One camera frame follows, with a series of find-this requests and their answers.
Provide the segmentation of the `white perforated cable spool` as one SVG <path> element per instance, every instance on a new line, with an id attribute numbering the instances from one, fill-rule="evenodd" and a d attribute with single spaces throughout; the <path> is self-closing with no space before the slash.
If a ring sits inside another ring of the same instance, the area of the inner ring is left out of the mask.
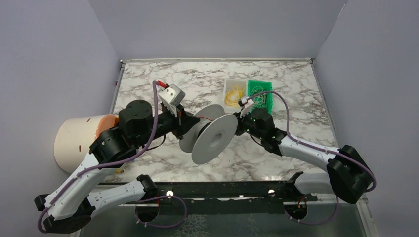
<path id="1" fill-rule="evenodd" d="M 221 105 L 204 107 L 195 114 L 200 122 L 179 141 L 182 151 L 191 154 L 195 164 L 206 164 L 215 159 L 233 139 L 238 121 L 227 114 Z"/>

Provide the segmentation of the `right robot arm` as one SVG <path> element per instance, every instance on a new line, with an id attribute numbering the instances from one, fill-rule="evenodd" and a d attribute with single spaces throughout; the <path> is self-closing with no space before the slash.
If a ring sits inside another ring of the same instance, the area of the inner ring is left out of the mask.
<path id="1" fill-rule="evenodd" d="M 295 186 L 301 194 L 332 193 L 346 203 L 355 204 L 374 185 L 371 169 L 350 145 L 322 147 L 295 138 L 276 128 L 273 117 L 263 108 L 245 116 L 239 112 L 233 115 L 238 120 L 236 135 L 247 133 L 252 138 L 258 138 L 260 145 L 269 153 L 296 158 L 324 171 L 312 176 L 299 175 Z"/>

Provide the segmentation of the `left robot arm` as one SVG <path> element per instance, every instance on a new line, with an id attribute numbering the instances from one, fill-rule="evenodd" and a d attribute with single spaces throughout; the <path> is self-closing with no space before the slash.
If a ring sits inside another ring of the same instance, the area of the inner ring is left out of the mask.
<path id="1" fill-rule="evenodd" d="M 168 109 L 159 113 L 158 103 L 144 100 L 130 102 L 118 119 L 92 143 L 79 167 L 56 191 L 35 198 L 41 212 L 40 232 L 70 234 L 109 208 L 134 201 L 158 203 L 158 188 L 148 175 L 104 192 L 94 193 L 93 189 L 117 168 L 146 152 L 153 140 L 168 133 L 181 138 L 200 121 L 182 105 L 175 107 L 175 113 Z"/>

